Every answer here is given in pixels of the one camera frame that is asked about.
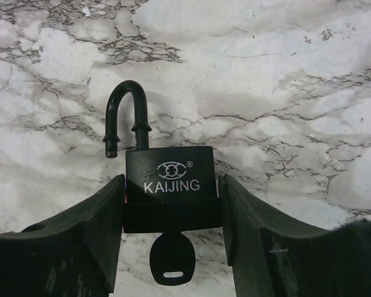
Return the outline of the black headed padlock key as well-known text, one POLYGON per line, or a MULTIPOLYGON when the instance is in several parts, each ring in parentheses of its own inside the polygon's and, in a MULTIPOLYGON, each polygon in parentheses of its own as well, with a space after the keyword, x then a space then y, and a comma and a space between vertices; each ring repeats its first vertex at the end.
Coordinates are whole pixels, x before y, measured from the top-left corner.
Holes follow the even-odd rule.
POLYGON ((150 270, 160 285, 178 286, 191 281, 195 271, 195 251, 182 233, 163 233, 150 250, 150 270))

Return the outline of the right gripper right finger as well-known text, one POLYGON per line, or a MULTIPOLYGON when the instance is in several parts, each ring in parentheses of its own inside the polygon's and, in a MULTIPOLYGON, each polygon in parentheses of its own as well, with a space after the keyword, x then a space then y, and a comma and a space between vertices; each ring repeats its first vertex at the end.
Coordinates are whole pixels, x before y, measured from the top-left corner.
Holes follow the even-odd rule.
POLYGON ((325 230, 218 182, 228 265, 238 296, 371 296, 371 222, 325 230))

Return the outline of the black padlock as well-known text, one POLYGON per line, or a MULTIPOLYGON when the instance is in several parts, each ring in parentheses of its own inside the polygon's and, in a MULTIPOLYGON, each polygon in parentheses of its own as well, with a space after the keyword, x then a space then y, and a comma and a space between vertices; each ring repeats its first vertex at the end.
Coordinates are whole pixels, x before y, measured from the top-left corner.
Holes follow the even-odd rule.
POLYGON ((142 86, 121 82, 106 106, 105 155, 117 157, 119 104, 134 101, 135 149, 126 151, 125 233, 180 233, 222 226, 211 146, 150 148, 147 98, 142 86))

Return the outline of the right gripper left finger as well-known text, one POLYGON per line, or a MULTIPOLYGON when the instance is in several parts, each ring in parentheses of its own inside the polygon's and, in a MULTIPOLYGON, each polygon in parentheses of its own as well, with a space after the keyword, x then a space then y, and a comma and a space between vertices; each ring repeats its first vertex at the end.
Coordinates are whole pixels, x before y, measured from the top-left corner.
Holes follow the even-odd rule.
POLYGON ((122 233, 125 177, 21 232, 0 234, 0 296, 109 296, 122 233))

